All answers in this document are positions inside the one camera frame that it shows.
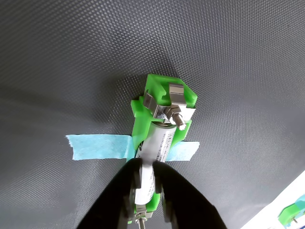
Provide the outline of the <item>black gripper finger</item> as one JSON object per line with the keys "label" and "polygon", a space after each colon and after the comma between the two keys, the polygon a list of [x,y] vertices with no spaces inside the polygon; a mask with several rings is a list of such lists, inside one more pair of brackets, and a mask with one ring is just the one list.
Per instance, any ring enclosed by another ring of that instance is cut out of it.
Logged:
{"label": "black gripper finger", "polygon": [[173,229],[227,228],[216,207],[175,169],[155,161],[153,171],[164,221]]}
{"label": "black gripper finger", "polygon": [[142,160],[129,160],[81,220],[79,229],[126,229],[134,216],[135,191],[141,187]]}

